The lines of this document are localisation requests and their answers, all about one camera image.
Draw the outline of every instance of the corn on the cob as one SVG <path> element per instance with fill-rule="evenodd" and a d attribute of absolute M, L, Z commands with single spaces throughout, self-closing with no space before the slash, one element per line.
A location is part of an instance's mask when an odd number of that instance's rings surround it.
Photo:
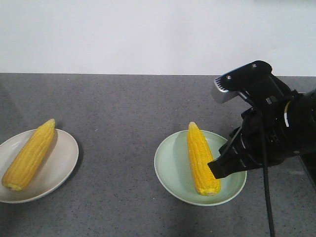
<path fill-rule="evenodd" d="M 196 190 L 201 195 L 213 196 L 221 190 L 221 181 L 215 179 L 207 163 L 213 160 L 203 132 L 190 122 L 187 135 L 189 160 Z"/>
<path fill-rule="evenodd" d="M 19 191 L 28 186 L 54 137 L 55 120 L 39 126 L 2 178 L 2 185 Z"/>

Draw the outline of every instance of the plate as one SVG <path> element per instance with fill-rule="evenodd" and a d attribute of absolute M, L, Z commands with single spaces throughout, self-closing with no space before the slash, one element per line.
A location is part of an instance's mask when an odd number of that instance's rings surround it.
<path fill-rule="evenodd" d="M 35 129 L 20 133 L 0 145 L 0 178 L 29 140 Z M 67 132 L 56 129 L 52 144 L 33 180 L 26 189 L 12 191 L 0 184 L 0 201 L 22 203 L 41 198 L 57 189 L 73 171 L 79 155 L 76 140 Z"/>
<path fill-rule="evenodd" d="M 159 145 L 154 159 L 156 175 L 161 184 L 176 198 L 199 206 L 215 206 L 226 203 L 236 197 L 247 179 L 247 171 L 233 173 L 221 179 L 221 191 L 214 196 L 203 196 L 195 190 L 191 175 L 187 130 L 176 132 Z M 204 131 L 214 159 L 220 156 L 219 148 L 227 139 Z"/>

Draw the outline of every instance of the countertop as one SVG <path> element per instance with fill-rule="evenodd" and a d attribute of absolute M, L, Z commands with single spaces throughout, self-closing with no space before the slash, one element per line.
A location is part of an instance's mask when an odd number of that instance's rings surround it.
<path fill-rule="evenodd" d="M 38 200 L 0 203 L 1 237 L 268 237 L 262 170 L 228 203 L 184 203 L 160 184 L 154 155 L 195 121 L 228 138 L 249 106 L 217 104 L 216 76 L 0 74 L 0 143 L 43 121 L 77 140 L 69 179 Z M 279 77 L 308 91 L 315 78 Z M 299 158 L 269 168 L 277 237 L 316 235 L 316 191 Z"/>

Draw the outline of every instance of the black cable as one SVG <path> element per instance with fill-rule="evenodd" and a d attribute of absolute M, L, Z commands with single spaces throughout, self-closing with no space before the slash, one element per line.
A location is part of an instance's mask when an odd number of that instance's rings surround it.
<path fill-rule="evenodd" d="M 270 191 L 269 191 L 269 177 L 268 177 L 268 156 L 267 156 L 267 146 L 266 146 L 266 138 L 265 138 L 265 130 L 263 126 L 263 116 L 261 110 L 255 105 L 255 103 L 249 98 L 249 95 L 245 91 L 238 91 L 238 95 L 247 103 L 249 103 L 253 109 L 257 112 L 258 122 L 259 122 L 259 131 L 260 131 L 260 140 L 262 145 L 262 160 L 263 160 L 263 183 L 265 187 L 265 199 L 267 206 L 267 214 L 268 214 L 268 222 L 269 222 L 269 230 L 270 237 L 275 237 L 275 227 L 273 223 L 272 216 L 272 207 L 271 207 L 271 199 L 270 199 Z"/>
<path fill-rule="evenodd" d="M 275 234 L 275 227 L 273 223 L 272 207 L 271 207 L 270 191 L 269 191 L 267 147 L 266 147 L 265 131 L 264 131 L 262 123 L 260 124 L 260 136 L 261 136 L 262 156 L 263 156 L 263 183 L 265 187 L 265 197 L 266 197 L 270 236 L 275 237 L 276 234 Z"/>

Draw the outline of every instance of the light green plate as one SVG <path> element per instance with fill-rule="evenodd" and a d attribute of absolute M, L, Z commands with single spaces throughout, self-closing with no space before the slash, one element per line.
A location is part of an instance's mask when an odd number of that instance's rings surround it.
<path fill-rule="evenodd" d="M 245 185 L 247 172 L 238 172 L 221 179 L 221 191 L 215 196 L 202 196 L 195 190 L 191 175 L 187 130 L 167 137 L 155 154 L 155 171 L 161 184 L 176 198 L 199 206 L 214 206 L 226 203 L 236 197 Z M 213 157 L 218 158 L 218 149 L 226 139 L 208 131 L 203 131 Z"/>

